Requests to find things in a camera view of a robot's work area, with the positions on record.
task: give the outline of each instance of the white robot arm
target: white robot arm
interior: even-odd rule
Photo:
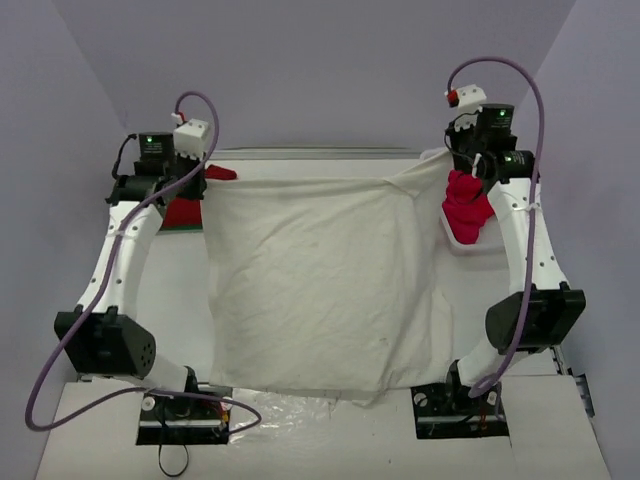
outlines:
[[[173,133],[138,134],[141,156],[134,164],[135,175],[114,175],[116,183],[107,199],[109,226],[98,264],[75,310],[58,313],[54,325],[58,337],[64,338],[84,308],[100,297],[65,346],[78,373],[117,378],[145,389],[177,392],[189,391],[190,386],[197,384],[193,370],[157,354],[153,335],[136,322],[136,303],[147,254],[162,226],[167,206],[175,196],[201,199],[206,187],[204,170],[172,194],[141,210],[139,206],[203,161],[210,136],[210,125],[199,120],[181,123]],[[132,212],[133,218],[120,230],[123,220]],[[112,259],[118,237],[118,254]],[[109,268],[111,274],[100,296],[101,280]]]
[[[517,138],[511,134],[513,106],[485,103],[485,94],[476,85],[447,92],[447,97],[458,107],[458,116],[446,130],[454,166],[482,180],[500,225],[510,278],[509,296],[487,311],[485,332],[476,347],[450,370],[453,384],[467,393],[468,387],[499,369],[513,341],[517,349],[510,365],[558,345],[586,302],[581,290],[569,287],[553,252],[540,203],[539,178],[534,180],[535,197],[530,197],[535,158],[529,151],[516,149]],[[531,214],[535,215],[535,234],[529,245]],[[531,294],[518,329],[523,293],[528,288],[528,263]],[[482,395],[491,386],[475,395],[472,388],[471,396]]]

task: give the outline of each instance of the black wire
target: black wire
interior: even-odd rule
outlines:
[[[473,417],[475,417],[475,415],[467,415],[466,417],[464,417],[462,420],[458,420],[457,422],[455,422],[456,425],[459,425],[461,423],[467,423],[469,420],[471,420]]]
[[[465,115],[473,116],[473,115],[476,115],[476,114],[477,114],[477,113],[461,113],[460,115],[458,115],[456,118],[454,118],[454,119],[453,119],[452,123],[455,125],[455,122],[456,122],[459,118],[464,117]],[[449,153],[450,153],[452,156],[459,156],[459,157],[466,158],[466,159],[467,159],[467,161],[468,161],[471,165],[473,165],[473,164],[474,164],[474,162],[475,162],[475,159],[474,159],[474,158],[471,158],[469,155],[466,155],[466,154],[464,154],[464,153],[457,152],[457,151],[453,150],[453,148],[451,147],[451,145],[449,145],[449,143],[447,142],[447,131],[446,131],[446,130],[445,130],[445,132],[444,132],[444,146],[445,146],[445,147],[447,147],[447,150],[449,150]],[[459,175],[459,176],[456,178],[456,182],[460,179],[460,177],[461,177],[461,176],[462,176],[462,175]],[[454,201],[455,203],[457,203],[458,205],[467,206],[467,205],[471,205],[471,204],[472,204],[472,203],[474,203],[476,200],[478,200],[478,199],[480,198],[480,196],[482,195],[482,192],[483,192],[483,189],[482,189],[482,187],[480,187],[480,190],[478,190],[478,192],[477,192],[477,193],[473,196],[473,198],[472,198],[471,200],[469,200],[468,202],[459,202],[459,201],[458,201],[458,199],[457,199],[457,198],[455,198],[455,196],[452,196],[452,198],[453,198],[453,201]]]
[[[190,460],[190,458],[189,458],[189,449],[187,448],[186,445],[182,445],[182,447],[184,448],[184,453],[187,454],[187,461],[186,461],[186,463],[184,465],[184,468],[182,470],[180,470],[178,473],[169,473],[164,469],[164,467],[162,466],[162,446],[164,444],[165,432],[166,432],[167,428],[169,428],[169,427],[167,427],[167,422],[166,422],[166,418],[165,418],[165,415],[166,415],[166,401],[167,401],[166,397],[163,397],[161,402],[160,402],[160,412],[161,412],[160,418],[158,418],[158,414],[154,410],[154,414],[156,416],[156,420],[158,420],[158,422],[160,422],[160,440],[158,441],[158,467],[160,468],[160,471],[165,474],[165,476],[167,476],[169,478],[178,478],[178,477],[181,477],[184,474],[184,472],[187,471],[187,468],[189,468],[189,460]]]
[[[118,179],[118,169],[120,168],[120,161],[122,160],[122,152],[124,151],[124,147],[129,143],[129,140],[135,140],[138,138],[138,135],[132,133],[127,135],[127,138],[124,139],[122,145],[120,145],[120,150],[118,150],[118,158],[116,158],[116,162],[113,164],[113,168],[111,169],[111,176],[114,180]]]

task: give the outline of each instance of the white towel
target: white towel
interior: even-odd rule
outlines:
[[[444,379],[433,256],[448,153],[388,178],[209,180],[210,382],[374,397]]]

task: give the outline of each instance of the red cloth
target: red cloth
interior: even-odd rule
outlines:
[[[238,174],[228,168],[211,165],[207,167],[205,178],[214,180],[235,180]],[[199,228],[202,227],[202,215],[200,213],[199,200],[186,200],[175,198],[162,222],[162,228]]]
[[[482,189],[482,180],[452,170],[442,210],[447,217],[453,236],[464,245],[478,241],[480,229],[493,215],[493,208]]]

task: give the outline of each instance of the purple cable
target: purple cable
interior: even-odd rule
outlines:
[[[511,68],[514,68],[525,78],[525,80],[529,83],[531,90],[533,91],[533,95],[536,98],[536,103],[538,104],[538,141],[536,143],[536,158],[533,162],[533,173],[531,174],[531,188],[529,189],[529,204],[535,202],[536,199],[536,185],[538,183],[538,176],[540,170],[540,156],[542,155],[542,143],[544,141],[544,104],[542,103],[542,95],[540,95],[540,90],[538,89],[538,85],[534,78],[527,72],[522,66],[517,64],[516,62],[509,60],[508,58],[503,57],[477,57],[472,58],[464,62],[458,68],[456,68],[451,75],[449,76],[449,81],[447,82],[447,92],[451,91],[451,84],[453,83],[454,77],[465,67],[469,65],[473,65],[474,63],[481,62],[495,62],[502,63]],[[511,340],[511,344],[507,349],[507,354],[504,357],[504,360],[498,367],[498,370],[486,377],[480,379],[476,384],[471,387],[469,391],[469,397],[475,398],[485,394],[492,386],[494,386],[502,377],[504,372],[509,368],[509,364],[511,360],[513,360],[513,356],[516,353],[518,345],[520,344],[520,339],[522,338],[522,331],[524,330],[524,323],[527,319],[527,311],[529,309],[529,299],[531,298],[531,287],[533,281],[533,245],[535,239],[535,230],[536,230],[536,214],[535,210],[529,211],[529,237],[527,239],[527,266],[525,270],[525,280],[524,280],[524,292],[522,293],[522,304],[520,305],[520,313],[518,314],[518,322],[516,324],[516,329],[513,334],[513,339]]]
[[[145,209],[146,207],[151,205],[159,197],[163,196],[164,194],[166,194],[166,193],[168,193],[168,192],[170,192],[170,191],[172,191],[172,190],[174,190],[176,188],[181,187],[182,185],[186,184],[189,180],[191,180],[195,175],[198,174],[198,172],[200,172],[205,167],[206,161],[209,159],[209,157],[211,157],[211,154],[215,150],[216,145],[218,144],[218,138],[220,136],[220,120],[218,119],[218,112],[216,111],[216,108],[213,105],[213,102],[211,102],[211,100],[206,95],[204,95],[203,93],[197,92],[197,91],[193,91],[193,90],[190,90],[188,92],[183,93],[176,100],[174,113],[178,113],[180,111],[180,104],[182,103],[182,101],[185,98],[192,97],[192,96],[202,99],[207,104],[207,106],[209,107],[209,110],[211,110],[211,115],[213,116],[214,135],[213,135],[213,140],[211,141],[211,145],[209,146],[209,150],[207,151],[207,153],[205,153],[203,160],[193,170],[191,170],[187,175],[182,177],[177,182],[172,183],[172,184],[162,188],[161,190],[159,190],[158,192],[154,193],[150,197],[144,199],[142,202],[140,202],[140,204],[136,205],[136,207],[133,208],[126,217],[124,217],[124,219],[120,223],[120,226],[118,227],[118,230],[120,230],[120,231],[126,230],[126,228],[129,225],[129,223],[131,223],[131,220],[133,220],[133,218],[136,215],[138,215],[138,213],[140,213],[143,209]],[[245,410],[248,410],[249,412],[251,412],[253,415],[256,416],[256,420],[254,422],[252,422],[252,423],[250,423],[248,425],[245,425],[243,427],[239,427],[239,428],[229,432],[230,434],[238,433],[238,432],[241,432],[241,431],[244,431],[244,430],[248,430],[249,428],[252,428],[252,427],[255,427],[256,425],[258,425],[262,421],[262,417],[261,417],[260,413],[257,410],[255,410],[253,407],[251,407],[249,405],[246,405],[246,404],[244,404],[242,402],[238,402],[236,400],[222,399],[222,398],[213,397],[213,396],[205,395],[205,394],[198,394],[198,393],[170,392],[170,391],[167,391],[167,390],[149,390],[149,389],[146,389],[146,388],[143,388],[143,387],[129,387],[129,388],[123,388],[121,390],[117,390],[115,392],[112,392],[112,393],[110,393],[108,395],[105,395],[102,398],[94,400],[93,402],[89,403],[88,405],[85,405],[84,407],[80,408],[79,410],[76,410],[75,412],[70,413],[66,417],[61,418],[60,420],[56,420],[53,423],[50,423],[49,425],[37,425],[35,423],[35,421],[33,420],[33,410],[34,410],[34,407],[35,407],[36,400],[38,399],[38,395],[40,393],[40,390],[42,389],[42,385],[44,384],[44,381],[46,380],[47,375],[49,375],[49,372],[51,371],[51,368],[53,367],[53,364],[58,359],[58,357],[60,356],[62,351],[64,350],[64,347],[67,346],[69,341],[73,338],[73,336],[76,334],[76,332],[80,329],[82,324],[87,320],[89,315],[93,312],[93,309],[96,307],[96,305],[98,304],[98,302],[100,301],[100,299],[104,295],[104,292],[107,289],[107,284],[109,283],[109,278],[111,277],[111,272],[112,272],[113,267],[114,267],[114,265],[116,263],[116,259],[118,257],[118,251],[120,250],[120,245],[121,244],[122,244],[122,236],[117,235],[115,237],[115,239],[114,239],[113,246],[111,247],[111,252],[109,252],[109,258],[107,260],[107,266],[105,268],[104,276],[102,277],[102,281],[100,282],[100,287],[98,288],[96,296],[93,298],[93,300],[91,300],[91,302],[89,302],[89,305],[87,305],[85,307],[84,311],[80,314],[80,316],[75,321],[75,323],[71,326],[71,328],[66,333],[66,335],[62,338],[62,340],[60,340],[60,343],[58,343],[58,345],[56,345],[56,348],[54,348],[53,352],[51,353],[51,355],[49,356],[47,361],[44,363],[44,366],[42,367],[42,370],[38,374],[38,377],[37,377],[37,379],[36,379],[36,381],[35,381],[35,383],[33,385],[33,388],[31,390],[31,394],[29,395],[29,399],[27,400],[27,407],[26,407],[25,413],[24,413],[24,421],[25,421],[27,427],[30,430],[33,430],[34,432],[46,432],[46,431],[49,431],[49,430],[53,430],[54,428],[57,428],[57,427],[59,427],[61,425],[64,425],[65,423],[68,423],[69,421],[73,420],[74,418],[82,415],[86,411],[91,410],[94,407],[97,407],[98,405],[106,402],[107,400],[111,400],[112,398],[118,397],[120,395],[124,395],[126,393],[147,392],[147,391],[150,392],[150,393],[158,394],[158,395],[165,395],[165,396],[172,396],[172,397],[193,398],[193,399],[198,399],[198,400],[215,401],[215,402],[227,403],[229,405],[236,405],[236,406],[238,406],[240,408],[244,408]]]

